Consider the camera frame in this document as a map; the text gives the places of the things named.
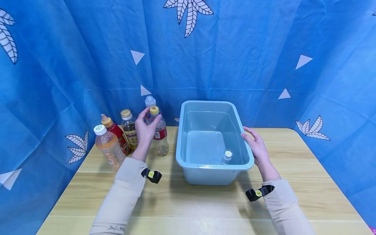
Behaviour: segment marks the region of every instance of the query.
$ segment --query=black wrist band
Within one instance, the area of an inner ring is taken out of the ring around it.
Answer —
[[[144,169],[141,172],[141,175],[143,177],[146,177],[149,179],[152,183],[158,183],[160,179],[162,178],[162,174],[158,171],[151,171],[148,168]]]
[[[261,187],[259,190],[250,189],[246,192],[246,196],[250,202],[254,202],[258,200],[260,197],[266,196],[274,190],[274,186],[272,185],[265,185]]]

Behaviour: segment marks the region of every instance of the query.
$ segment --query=blue backdrop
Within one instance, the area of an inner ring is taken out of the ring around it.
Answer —
[[[376,1],[0,0],[0,8],[2,234],[35,234],[93,146],[100,114],[119,123],[149,93],[168,125],[183,101],[226,100],[244,125],[298,131],[376,227]]]

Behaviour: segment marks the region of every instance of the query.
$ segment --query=wooden table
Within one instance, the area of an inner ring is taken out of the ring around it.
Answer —
[[[149,154],[147,159],[148,167],[163,177],[159,184],[147,180],[126,234],[276,234],[264,201],[250,203],[244,194],[261,185],[256,166],[242,172],[229,186],[190,185],[175,160],[177,127],[167,130],[168,155]],[[295,131],[256,131],[264,138],[272,163],[289,180],[317,234],[371,234]],[[105,158],[93,147],[38,234],[88,234],[114,176]]]

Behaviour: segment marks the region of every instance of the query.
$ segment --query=plastic tub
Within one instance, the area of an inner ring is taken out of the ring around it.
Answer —
[[[235,106],[223,101],[189,100],[182,104],[176,161],[185,180],[195,185],[229,185],[254,158],[241,137],[244,132]],[[223,164],[224,153],[232,153]]]

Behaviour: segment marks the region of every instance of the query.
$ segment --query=sleeve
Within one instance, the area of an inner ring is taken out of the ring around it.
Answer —
[[[287,180],[269,180],[262,185],[275,187],[273,192],[264,196],[264,201],[279,235],[315,234]]]
[[[146,167],[142,161],[125,158],[98,211],[90,235],[124,235],[123,230],[145,186],[146,178],[141,172]]]

